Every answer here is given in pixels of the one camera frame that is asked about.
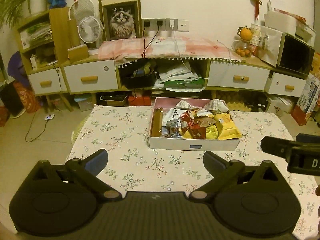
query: yellow snack package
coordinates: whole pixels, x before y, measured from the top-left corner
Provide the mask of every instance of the yellow snack package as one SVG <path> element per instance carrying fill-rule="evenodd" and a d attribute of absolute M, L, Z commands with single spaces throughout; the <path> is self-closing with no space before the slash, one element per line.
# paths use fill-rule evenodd
<path fill-rule="evenodd" d="M 231 120 L 230 114 L 216 114 L 214 119 L 219 132 L 218 140 L 241 138 L 242 134 Z"/>
<path fill-rule="evenodd" d="M 182 135 L 182 137 L 184 139 L 193 139 L 193 136 L 191 135 L 189 129 Z"/>
<path fill-rule="evenodd" d="M 213 124 L 205 128 L 205 138 L 207 140 L 216 140 L 218 138 L 217 127 Z"/>

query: low table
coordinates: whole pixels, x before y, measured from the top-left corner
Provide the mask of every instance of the low table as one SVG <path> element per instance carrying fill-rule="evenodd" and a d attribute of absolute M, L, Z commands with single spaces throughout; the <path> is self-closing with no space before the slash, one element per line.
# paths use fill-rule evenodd
<path fill-rule="evenodd" d="M 148 147 L 151 106 L 110 107 L 95 105 L 82 127 L 67 160 L 84 159 L 100 148 L 108 151 L 108 166 L 97 176 L 121 192 L 193 190 L 213 179 L 203 166 L 203 151 L 157 150 Z M 280 119 L 272 113 L 231 111 L 243 137 L 235 151 L 214 152 L 227 161 L 246 165 L 272 160 L 301 204 L 301 216 L 294 230 L 299 239 L 317 234 L 319 199 L 313 176 L 287 172 L 284 159 L 261 151 L 264 136 L 293 140 Z"/>

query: white drawer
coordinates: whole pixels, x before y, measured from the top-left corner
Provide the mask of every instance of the white drawer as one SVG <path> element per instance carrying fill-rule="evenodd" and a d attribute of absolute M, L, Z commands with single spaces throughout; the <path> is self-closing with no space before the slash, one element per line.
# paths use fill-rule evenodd
<path fill-rule="evenodd" d="M 118 89 L 113 60 L 64 67 L 70 93 Z"/>
<path fill-rule="evenodd" d="M 60 68 L 49 69 L 28 76 L 35 95 L 66 92 L 67 87 L 63 80 Z"/>
<path fill-rule="evenodd" d="M 264 90 L 268 94 L 299 97 L 305 84 L 304 79 L 273 73 L 272 78 L 268 78 Z"/>
<path fill-rule="evenodd" d="M 212 61 L 208 86 L 264 90 L 269 70 L 228 62 Z"/>

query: fan grille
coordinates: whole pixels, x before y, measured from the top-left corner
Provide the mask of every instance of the fan grille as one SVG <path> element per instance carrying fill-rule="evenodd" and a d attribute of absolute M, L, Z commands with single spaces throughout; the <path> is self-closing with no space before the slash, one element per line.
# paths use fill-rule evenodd
<path fill-rule="evenodd" d="M 94 4 L 91 0 L 76 0 L 69 9 L 69 19 L 76 19 L 79 26 L 83 18 L 94 16 L 94 13 Z"/>
<path fill-rule="evenodd" d="M 95 42 L 102 36 L 103 24 L 95 17 L 85 17 L 79 22 L 79 36 L 86 43 Z"/>

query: pink cloth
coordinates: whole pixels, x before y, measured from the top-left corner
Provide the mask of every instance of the pink cloth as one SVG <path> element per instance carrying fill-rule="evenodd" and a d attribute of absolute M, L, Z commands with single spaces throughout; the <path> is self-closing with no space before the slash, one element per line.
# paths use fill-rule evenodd
<path fill-rule="evenodd" d="M 146 58 L 202 57 L 241 60 L 223 44 L 202 38 L 179 37 L 177 45 L 173 37 L 157 37 L 146 50 Z M 146 38 L 146 46 L 151 38 Z M 99 60 L 114 60 L 116 65 L 142 57 L 143 38 L 105 41 L 99 49 Z"/>

